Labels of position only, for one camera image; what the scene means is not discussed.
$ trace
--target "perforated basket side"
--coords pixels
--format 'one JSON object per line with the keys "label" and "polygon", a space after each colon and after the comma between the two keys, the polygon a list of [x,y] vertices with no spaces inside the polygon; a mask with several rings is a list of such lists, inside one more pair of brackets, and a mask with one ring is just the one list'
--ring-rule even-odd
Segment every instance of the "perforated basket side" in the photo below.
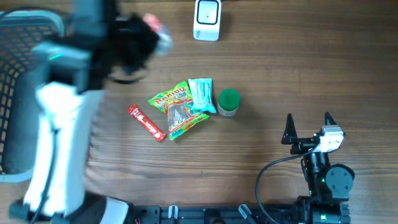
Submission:
{"label": "perforated basket side", "polygon": [[0,21],[0,182],[21,182],[32,176],[37,138],[32,131],[37,130],[22,122],[26,116],[37,119],[30,113],[35,111],[31,110],[34,86],[18,84],[34,67],[31,48],[46,35],[63,36],[63,32],[62,18],[48,11],[15,12]]}

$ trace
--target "green lid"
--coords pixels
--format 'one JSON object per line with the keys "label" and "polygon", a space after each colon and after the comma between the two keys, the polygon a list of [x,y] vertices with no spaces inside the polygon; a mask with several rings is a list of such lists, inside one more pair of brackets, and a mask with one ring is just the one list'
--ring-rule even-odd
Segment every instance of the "green lid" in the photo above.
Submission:
{"label": "green lid", "polygon": [[221,92],[218,104],[226,111],[233,111],[239,107],[241,95],[238,91],[227,89]]}

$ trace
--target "wood grain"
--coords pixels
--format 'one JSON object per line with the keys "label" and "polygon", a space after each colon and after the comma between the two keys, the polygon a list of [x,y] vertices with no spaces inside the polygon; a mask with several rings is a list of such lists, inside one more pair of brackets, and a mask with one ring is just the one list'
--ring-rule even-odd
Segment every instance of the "wood grain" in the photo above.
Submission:
{"label": "wood grain", "polygon": [[[68,1],[36,1],[69,7]],[[149,62],[140,83],[107,85],[93,124],[88,190],[136,205],[254,204],[259,170],[289,155],[289,147],[280,145],[286,115],[293,114],[305,137],[320,129],[329,111],[347,133],[330,160],[356,173],[349,201],[353,223],[396,222],[397,3],[226,2],[217,42],[193,39],[194,1],[125,1],[122,8],[158,15],[175,47]],[[159,144],[126,113],[136,103],[166,131],[165,115],[147,100],[195,77],[213,78],[215,96],[237,89],[243,98],[239,114],[212,114],[175,141]],[[23,196],[27,184],[16,186],[0,185],[0,223],[10,223],[9,202]],[[289,161],[264,174],[260,194],[264,202],[292,202],[307,189],[299,161]]]}

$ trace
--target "red candy roll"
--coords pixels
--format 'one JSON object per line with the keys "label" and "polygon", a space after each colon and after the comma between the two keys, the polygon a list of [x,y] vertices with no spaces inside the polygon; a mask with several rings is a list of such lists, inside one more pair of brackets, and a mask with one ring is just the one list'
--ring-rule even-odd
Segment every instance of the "red candy roll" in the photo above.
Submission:
{"label": "red candy roll", "polygon": [[156,139],[158,142],[162,142],[166,138],[166,134],[163,133],[153,122],[137,107],[133,104],[127,110],[127,112],[135,117]]}

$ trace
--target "candy bag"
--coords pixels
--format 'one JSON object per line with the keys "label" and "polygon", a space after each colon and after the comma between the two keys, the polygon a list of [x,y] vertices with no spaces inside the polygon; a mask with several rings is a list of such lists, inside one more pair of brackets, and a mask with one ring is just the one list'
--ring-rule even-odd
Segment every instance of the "candy bag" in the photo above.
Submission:
{"label": "candy bag", "polygon": [[148,102],[167,114],[170,140],[209,117],[200,111],[191,110],[193,99],[186,81],[180,82],[172,90],[159,93]]}
{"label": "candy bag", "polygon": [[188,82],[193,98],[192,110],[217,113],[216,108],[211,102],[211,78],[189,79]]}

